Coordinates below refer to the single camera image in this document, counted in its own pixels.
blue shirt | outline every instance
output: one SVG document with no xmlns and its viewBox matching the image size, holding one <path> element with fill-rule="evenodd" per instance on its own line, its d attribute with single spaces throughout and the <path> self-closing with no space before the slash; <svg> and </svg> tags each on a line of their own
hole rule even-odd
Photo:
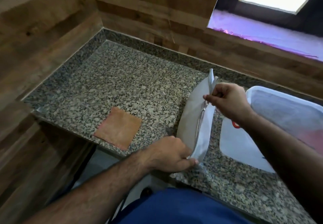
<svg viewBox="0 0 323 224">
<path fill-rule="evenodd" d="M 169 188 L 128 205 L 113 224 L 250 224 L 221 203 L 190 189 Z"/>
</svg>

hairy forearm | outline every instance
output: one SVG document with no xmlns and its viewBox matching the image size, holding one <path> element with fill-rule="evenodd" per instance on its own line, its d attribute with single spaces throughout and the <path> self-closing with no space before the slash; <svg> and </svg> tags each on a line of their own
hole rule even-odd
<svg viewBox="0 0 323 224">
<path fill-rule="evenodd" d="M 140 150 L 41 210 L 25 224 L 104 223 L 124 195 L 149 171 L 147 157 Z"/>
<path fill-rule="evenodd" d="M 323 157 L 254 112 L 240 125 L 301 205 L 314 220 L 321 221 Z"/>
</svg>

hand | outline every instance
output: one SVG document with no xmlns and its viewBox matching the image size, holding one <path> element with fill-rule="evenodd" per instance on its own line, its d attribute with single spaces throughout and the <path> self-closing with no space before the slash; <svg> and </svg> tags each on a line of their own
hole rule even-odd
<svg viewBox="0 0 323 224">
<path fill-rule="evenodd" d="M 204 95 L 203 98 L 216 106 L 225 117 L 238 124 L 253 112 L 244 88 L 237 84 L 218 83 L 212 95 Z"/>
<path fill-rule="evenodd" d="M 163 172 L 180 172 L 198 163 L 196 159 L 186 159 L 192 150 L 179 138 L 166 136 L 143 150 L 146 162 L 152 169 Z"/>
</svg>

person's left hand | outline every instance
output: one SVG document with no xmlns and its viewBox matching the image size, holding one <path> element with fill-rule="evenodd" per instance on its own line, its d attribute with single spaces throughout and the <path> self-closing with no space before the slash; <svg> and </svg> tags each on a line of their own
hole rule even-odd
<svg viewBox="0 0 323 224">
<path fill-rule="evenodd" d="M 186 159 L 192 150 L 174 136 L 166 136 L 154 142 L 143 153 L 149 167 L 163 172 L 180 172 L 198 163 L 194 158 Z"/>
</svg>

brown paper napkin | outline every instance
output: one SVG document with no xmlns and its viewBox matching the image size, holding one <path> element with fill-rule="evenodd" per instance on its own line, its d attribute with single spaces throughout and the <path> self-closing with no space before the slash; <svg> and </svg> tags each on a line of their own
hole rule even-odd
<svg viewBox="0 0 323 224">
<path fill-rule="evenodd" d="M 93 135 L 122 150 L 127 150 L 139 130 L 140 124 L 141 119 L 118 107 L 112 107 L 107 118 L 99 125 Z"/>
</svg>

